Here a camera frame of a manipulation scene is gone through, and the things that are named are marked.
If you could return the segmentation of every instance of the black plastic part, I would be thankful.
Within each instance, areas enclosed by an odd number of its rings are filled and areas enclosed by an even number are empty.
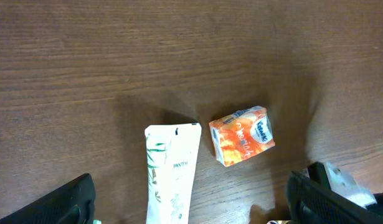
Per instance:
[[[308,166],[308,172],[311,180],[317,182],[323,187],[326,187],[327,189],[331,189],[324,164],[315,162],[314,164]]]
[[[292,220],[300,224],[383,224],[382,216],[356,205],[297,172],[292,172],[288,179],[286,197]]]
[[[0,219],[0,224],[92,224],[96,190],[84,174]]]
[[[374,197],[376,198],[377,203],[369,205],[367,209],[371,212],[375,212],[378,215],[383,216],[383,193],[374,194]]]

